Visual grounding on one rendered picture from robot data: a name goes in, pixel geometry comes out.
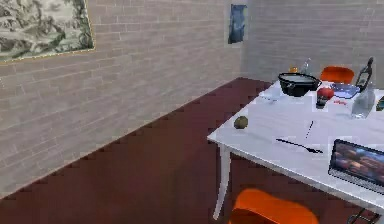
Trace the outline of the brown round potato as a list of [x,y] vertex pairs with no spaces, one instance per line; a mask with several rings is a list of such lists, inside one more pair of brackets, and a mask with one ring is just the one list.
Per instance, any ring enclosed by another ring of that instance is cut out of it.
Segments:
[[245,129],[248,126],[248,118],[246,116],[239,116],[234,121],[236,129]]

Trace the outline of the white dining table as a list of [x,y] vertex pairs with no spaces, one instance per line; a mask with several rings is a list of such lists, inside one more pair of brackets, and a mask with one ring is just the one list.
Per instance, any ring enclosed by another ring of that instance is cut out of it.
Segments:
[[[315,106],[316,94],[301,98],[283,95],[278,84],[263,91],[227,120],[207,139],[220,147],[221,181],[214,218],[218,218],[228,187],[231,154],[264,165],[314,188],[378,213],[376,224],[384,224],[384,196],[328,174],[333,142],[354,142],[384,152],[384,110],[372,110],[365,119],[351,117],[352,103],[331,101]],[[236,129],[239,116],[248,118],[245,129]],[[284,139],[322,150],[306,149],[276,141]]]

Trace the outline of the black cooking pot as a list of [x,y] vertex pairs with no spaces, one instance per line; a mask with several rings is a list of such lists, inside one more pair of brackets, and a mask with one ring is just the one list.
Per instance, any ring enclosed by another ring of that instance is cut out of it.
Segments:
[[322,84],[316,77],[301,73],[280,73],[278,79],[282,92],[293,97],[302,97],[309,91],[316,91]]

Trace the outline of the black knife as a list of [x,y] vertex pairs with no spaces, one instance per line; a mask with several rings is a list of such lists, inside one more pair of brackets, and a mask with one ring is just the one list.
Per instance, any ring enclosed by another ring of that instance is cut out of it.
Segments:
[[306,149],[308,152],[311,152],[311,153],[323,153],[322,150],[309,148],[309,147],[306,147],[304,145],[301,145],[301,144],[298,144],[298,143],[294,143],[294,142],[291,142],[291,141],[287,141],[287,140],[284,140],[284,139],[277,138],[276,141],[287,143],[287,144],[291,144],[291,145],[298,146],[298,147],[302,147],[302,148]]

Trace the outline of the orange chair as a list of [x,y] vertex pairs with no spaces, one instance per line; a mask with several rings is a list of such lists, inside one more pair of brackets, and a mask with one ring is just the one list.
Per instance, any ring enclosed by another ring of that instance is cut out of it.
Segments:
[[262,190],[245,189],[236,198],[228,224],[319,224],[319,221],[299,203]]
[[327,66],[320,75],[322,81],[350,84],[353,80],[354,72],[341,66]]

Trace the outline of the red apple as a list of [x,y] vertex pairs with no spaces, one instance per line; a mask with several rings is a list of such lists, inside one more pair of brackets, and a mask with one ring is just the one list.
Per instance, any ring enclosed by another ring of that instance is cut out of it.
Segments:
[[329,100],[334,96],[334,90],[330,87],[322,87],[317,90],[318,97],[324,97]]

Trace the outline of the blue plate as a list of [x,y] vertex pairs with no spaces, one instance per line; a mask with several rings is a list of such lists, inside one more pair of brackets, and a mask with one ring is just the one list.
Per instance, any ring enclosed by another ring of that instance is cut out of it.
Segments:
[[335,97],[344,99],[351,99],[360,92],[358,86],[345,83],[333,83],[331,89],[334,91]]

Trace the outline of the open laptop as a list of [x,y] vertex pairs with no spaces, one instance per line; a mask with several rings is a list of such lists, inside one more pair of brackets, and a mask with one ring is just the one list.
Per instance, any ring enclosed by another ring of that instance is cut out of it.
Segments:
[[328,174],[384,195],[384,152],[336,139]]

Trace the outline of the grey landscape framed picture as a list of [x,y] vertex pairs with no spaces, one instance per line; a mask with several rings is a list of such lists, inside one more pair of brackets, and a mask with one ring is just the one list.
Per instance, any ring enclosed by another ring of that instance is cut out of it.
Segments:
[[0,0],[0,62],[94,48],[87,0]]

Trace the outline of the blue wall poster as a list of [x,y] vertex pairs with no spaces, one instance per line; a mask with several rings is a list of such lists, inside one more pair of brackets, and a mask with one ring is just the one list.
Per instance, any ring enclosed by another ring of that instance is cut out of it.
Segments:
[[239,43],[244,39],[246,9],[247,6],[245,4],[231,5],[228,35],[229,44]]

